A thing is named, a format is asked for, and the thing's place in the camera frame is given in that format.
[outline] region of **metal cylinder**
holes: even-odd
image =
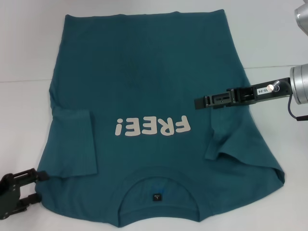
[[[296,103],[308,103],[308,64],[292,67],[290,80]]]

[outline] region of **clothing label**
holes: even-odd
[[[160,193],[153,194],[153,201],[161,201],[163,199]]]
[[[263,94],[267,94],[267,93],[270,93],[270,91],[268,91],[268,89],[266,87],[257,89],[258,95],[263,95]]]

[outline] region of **white background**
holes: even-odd
[[[100,16],[224,9],[251,84],[289,77],[290,66],[308,63],[308,37],[297,27],[294,9],[302,0],[0,0],[0,177],[37,167],[51,111],[48,88],[64,16]],[[308,122],[287,112],[287,98],[250,107],[265,141],[286,172],[286,184],[270,196],[201,223],[152,218],[131,231],[307,231]],[[307,115],[308,105],[297,105]],[[34,185],[22,188],[22,196]],[[41,204],[0,221],[1,231],[111,231],[117,228],[66,218]]]

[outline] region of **t-shirt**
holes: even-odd
[[[123,227],[252,203],[284,173],[248,106],[194,99],[249,86],[223,10],[65,17],[38,170],[43,205]]]

